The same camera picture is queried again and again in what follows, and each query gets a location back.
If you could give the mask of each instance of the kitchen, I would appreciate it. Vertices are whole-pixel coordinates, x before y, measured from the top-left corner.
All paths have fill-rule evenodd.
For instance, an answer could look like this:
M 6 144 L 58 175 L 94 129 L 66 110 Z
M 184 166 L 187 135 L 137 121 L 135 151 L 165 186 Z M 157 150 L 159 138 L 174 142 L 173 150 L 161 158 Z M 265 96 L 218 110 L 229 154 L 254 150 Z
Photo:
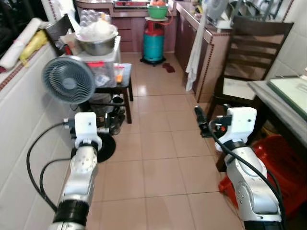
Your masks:
M 53 1 L 42 3 L 50 22 L 61 18 L 57 6 L 50 7 Z M 167 17 L 173 20 L 163 26 L 164 57 L 175 71 L 168 73 L 163 64 L 152 66 L 140 62 L 148 16 L 147 8 L 140 7 L 143 1 L 131 2 L 137 8 L 122 7 L 129 1 L 76 0 L 74 3 L 79 15 L 84 9 L 93 9 L 111 16 L 121 36 L 120 62 L 133 66 L 133 102 L 129 102 L 132 123 L 123 122 L 120 134 L 114 136 L 115 154 L 98 166 L 87 229 L 244 229 L 235 204 L 219 192 L 225 173 L 218 172 L 215 164 L 221 154 L 212 138 L 201 138 L 193 113 L 198 104 L 206 112 L 210 107 L 214 86 L 223 70 L 231 29 L 225 29 L 225 24 L 219 23 L 221 20 L 215 22 L 224 26 L 221 29 L 211 23 L 206 25 L 196 79 L 192 90 L 187 92 L 185 70 L 201 19 L 195 15 L 195 4 L 168 2 Z M 300 0 L 283 1 L 276 18 L 295 24 L 267 78 L 304 74 L 307 57 L 302 47 L 306 47 L 307 31 L 302 6 L 305 5 Z M 53 211 L 29 181 L 25 155 L 42 130 L 75 114 L 73 105 L 69 107 L 50 97 L 41 82 L 43 67 L 55 57 L 47 44 L 30 57 L 27 67 L 17 62 L 13 69 L 0 74 L 1 129 L 7 130 L 1 132 L 1 145 L 3 152 L 12 153 L 1 155 L 0 225 L 4 229 L 48 229 L 52 223 Z M 222 107 L 214 112 L 222 114 Z M 35 176 L 48 160 L 70 156 L 67 130 L 54 132 L 42 141 L 31 157 Z M 46 171 L 46 191 L 55 202 L 61 194 L 67 168 L 68 164 L 62 162 Z M 305 207 L 306 204 L 294 218 L 289 218 L 288 229 L 304 229 Z

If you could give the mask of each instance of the stainless steel pot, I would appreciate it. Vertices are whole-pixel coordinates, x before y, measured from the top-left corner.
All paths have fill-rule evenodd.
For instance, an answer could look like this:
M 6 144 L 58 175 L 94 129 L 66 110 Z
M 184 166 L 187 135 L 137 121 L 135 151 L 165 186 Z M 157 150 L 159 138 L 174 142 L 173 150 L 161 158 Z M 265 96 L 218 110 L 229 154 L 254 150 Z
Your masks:
M 109 39 L 96 42 L 85 42 L 78 40 L 80 46 L 90 55 L 106 55 L 113 51 L 115 37 L 118 35 L 118 32 L 114 32 L 113 36 Z

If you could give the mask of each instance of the small table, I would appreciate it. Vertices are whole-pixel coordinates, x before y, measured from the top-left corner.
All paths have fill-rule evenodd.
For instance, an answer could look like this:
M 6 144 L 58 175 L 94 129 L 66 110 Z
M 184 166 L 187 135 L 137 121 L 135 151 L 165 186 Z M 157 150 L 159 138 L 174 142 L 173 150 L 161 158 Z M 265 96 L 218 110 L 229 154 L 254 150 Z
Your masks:
M 132 83 L 131 83 L 131 71 L 132 71 L 132 64 L 121 64 L 124 67 L 123 72 L 123 81 L 118 83 L 116 87 L 98 87 L 95 90 L 95 93 L 112 93 L 112 94 L 123 94 L 124 103 L 93 103 L 98 105 L 112 105 L 112 106 L 124 106 L 126 109 L 127 115 L 127 123 L 131 124 L 131 111 L 128 99 L 128 91 L 130 96 L 130 101 L 133 102 L 133 93 L 132 93 Z M 88 111 L 90 110 L 90 103 L 84 102 L 79 105 L 81 111 Z
M 307 122 L 267 85 L 267 81 L 250 81 L 248 85 L 256 94 L 251 107 L 257 110 L 257 117 L 247 144 L 252 143 L 265 121 L 269 120 L 289 146 L 306 161 Z M 224 158 L 225 154 L 221 154 L 216 163 L 219 172 L 226 170 Z

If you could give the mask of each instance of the electric fan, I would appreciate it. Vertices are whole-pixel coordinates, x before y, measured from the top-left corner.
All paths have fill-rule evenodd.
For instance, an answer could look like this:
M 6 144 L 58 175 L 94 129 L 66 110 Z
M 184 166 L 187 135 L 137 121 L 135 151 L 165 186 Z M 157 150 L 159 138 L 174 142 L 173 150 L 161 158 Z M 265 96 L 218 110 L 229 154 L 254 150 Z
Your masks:
M 95 92 L 94 74 L 79 57 L 58 57 L 46 64 L 43 84 L 51 95 L 63 103 L 81 104 Z

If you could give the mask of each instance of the white towel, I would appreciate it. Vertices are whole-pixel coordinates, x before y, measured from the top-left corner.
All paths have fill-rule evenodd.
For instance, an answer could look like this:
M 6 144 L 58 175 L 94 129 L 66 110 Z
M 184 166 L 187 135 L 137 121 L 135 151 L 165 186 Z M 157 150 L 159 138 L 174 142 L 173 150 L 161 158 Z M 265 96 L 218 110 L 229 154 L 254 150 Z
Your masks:
M 190 91 L 192 89 L 193 82 L 196 80 L 197 76 L 197 69 L 198 69 L 198 63 L 200 61 L 200 55 L 201 55 L 201 43 L 202 43 L 202 37 L 203 37 L 203 31 L 205 29 L 206 25 L 206 3 L 207 0 L 203 0 L 204 4 L 202 5 L 202 16 L 201 16 L 201 22 L 198 27 L 196 37 L 193 43 L 193 48 L 191 50 L 188 66 L 186 69 L 186 73 L 188 73 L 188 82 L 186 85 L 186 91 Z
M 16 61 L 18 60 L 25 46 L 30 42 L 41 23 L 42 21 L 39 18 L 31 19 L 29 24 L 0 59 L 0 67 L 8 70 L 16 64 Z

